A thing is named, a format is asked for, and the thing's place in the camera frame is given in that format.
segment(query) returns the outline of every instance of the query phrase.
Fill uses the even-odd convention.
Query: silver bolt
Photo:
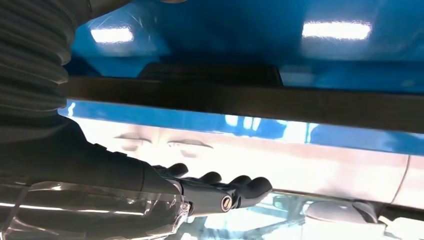
[[[221,201],[221,209],[224,212],[228,212],[232,206],[233,200],[231,199],[231,197],[229,195],[224,196]]]

